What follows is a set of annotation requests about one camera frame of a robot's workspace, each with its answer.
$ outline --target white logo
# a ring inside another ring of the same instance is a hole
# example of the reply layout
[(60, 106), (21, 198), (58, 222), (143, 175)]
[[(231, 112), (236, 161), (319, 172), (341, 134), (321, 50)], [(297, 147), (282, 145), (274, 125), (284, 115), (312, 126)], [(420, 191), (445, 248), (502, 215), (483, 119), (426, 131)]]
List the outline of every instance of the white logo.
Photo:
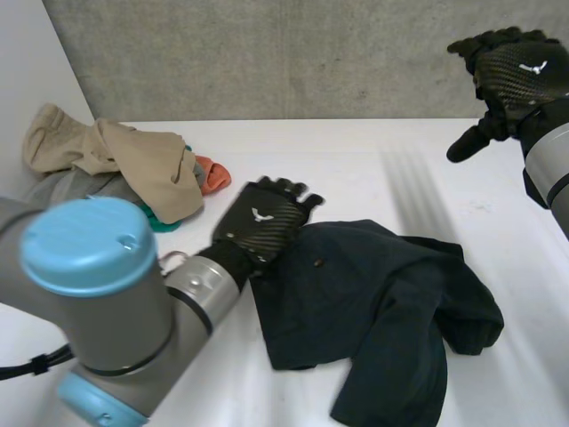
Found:
[(255, 217), (256, 222), (269, 221), (269, 220), (275, 219), (275, 217), (272, 215), (268, 215), (268, 216), (259, 215), (259, 211), (256, 208), (252, 208), (251, 210), (252, 210), (252, 216)]
[(548, 65), (548, 62), (545, 60), (540, 67), (529, 67), (527, 65), (524, 64), (519, 64), (519, 67), (521, 69), (524, 69), (525, 71), (531, 71), (532, 73), (535, 73), (536, 75), (541, 74), (541, 72), (543, 71), (543, 69), (545, 68), (545, 66)]

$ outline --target concrete wall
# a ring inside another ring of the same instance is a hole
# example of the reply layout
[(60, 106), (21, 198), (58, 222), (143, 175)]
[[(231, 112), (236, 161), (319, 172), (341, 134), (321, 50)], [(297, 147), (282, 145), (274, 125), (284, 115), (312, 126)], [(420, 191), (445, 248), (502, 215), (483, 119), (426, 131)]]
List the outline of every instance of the concrete wall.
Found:
[(518, 25), (569, 43), (567, 0), (44, 0), (95, 116), (476, 117), (445, 52)]

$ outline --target tan fabric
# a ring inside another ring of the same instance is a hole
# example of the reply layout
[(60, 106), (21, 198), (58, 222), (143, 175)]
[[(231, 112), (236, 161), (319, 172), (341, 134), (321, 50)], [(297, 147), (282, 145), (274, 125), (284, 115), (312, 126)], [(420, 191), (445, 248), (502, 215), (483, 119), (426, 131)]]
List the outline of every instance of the tan fabric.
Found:
[(107, 119), (83, 125), (52, 104), (42, 107), (24, 139), (24, 160), (39, 173), (79, 167), (90, 175), (120, 171), (163, 223), (203, 204), (195, 155), (175, 133), (142, 132)]

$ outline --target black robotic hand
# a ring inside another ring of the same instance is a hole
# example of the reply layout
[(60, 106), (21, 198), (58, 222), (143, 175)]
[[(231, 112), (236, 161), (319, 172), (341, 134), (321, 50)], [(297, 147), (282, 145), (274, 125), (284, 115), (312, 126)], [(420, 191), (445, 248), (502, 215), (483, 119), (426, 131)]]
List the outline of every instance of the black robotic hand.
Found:
[(569, 122), (569, 53), (558, 40), (539, 30), (507, 28), (455, 42), (447, 50), (464, 58), (477, 98), (488, 106), (478, 125), (449, 148), (452, 162), (510, 136), (522, 142), (526, 156), (543, 134)]
[(302, 183), (263, 177), (249, 182), (213, 232), (213, 242), (230, 241), (243, 249), (257, 269), (273, 261), (294, 239), (310, 212), (324, 200)]

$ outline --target dark green cloth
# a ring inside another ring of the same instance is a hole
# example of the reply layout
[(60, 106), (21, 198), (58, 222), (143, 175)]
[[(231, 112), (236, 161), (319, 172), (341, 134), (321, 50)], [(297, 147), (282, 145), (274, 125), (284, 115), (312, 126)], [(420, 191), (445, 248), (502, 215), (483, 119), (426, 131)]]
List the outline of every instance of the dark green cloth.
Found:
[(349, 426), (436, 426), (443, 339), (477, 355), (504, 325), (460, 246), (401, 238), (372, 221), (303, 227), (251, 286), (275, 369), (352, 360), (331, 412)]

